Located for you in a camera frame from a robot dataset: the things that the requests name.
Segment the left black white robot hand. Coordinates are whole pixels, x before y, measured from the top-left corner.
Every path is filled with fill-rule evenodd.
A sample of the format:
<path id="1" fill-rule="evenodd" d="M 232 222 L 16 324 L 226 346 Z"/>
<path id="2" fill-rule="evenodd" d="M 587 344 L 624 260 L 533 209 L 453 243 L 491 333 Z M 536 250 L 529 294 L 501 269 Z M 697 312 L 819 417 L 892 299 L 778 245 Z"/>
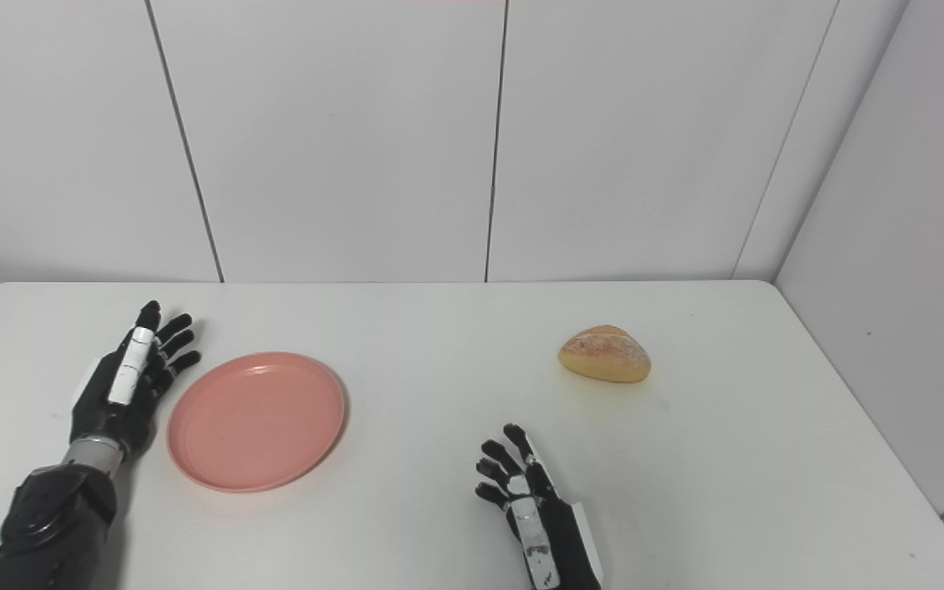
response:
<path id="1" fill-rule="evenodd" d="M 94 367 L 71 412 L 69 441 L 116 442 L 124 458 L 141 456 L 153 440 L 155 414 L 179 375 L 200 362 L 189 313 L 161 320 L 150 300 L 119 347 Z"/>

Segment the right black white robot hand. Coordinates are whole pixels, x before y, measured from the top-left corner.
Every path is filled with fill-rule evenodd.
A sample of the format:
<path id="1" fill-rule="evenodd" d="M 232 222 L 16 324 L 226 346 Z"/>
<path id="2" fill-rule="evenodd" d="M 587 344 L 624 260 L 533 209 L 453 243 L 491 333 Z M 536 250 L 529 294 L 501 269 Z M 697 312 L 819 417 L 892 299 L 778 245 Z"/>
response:
<path id="1" fill-rule="evenodd" d="M 483 481 L 475 494 L 497 507 L 520 545 L 532 589 L 601 589 L 603 568 L 587 512 L 558 492 L 527 430 L 510 423 L 503 434 L 517 455 L 494 439 L 480 446 Z"/>

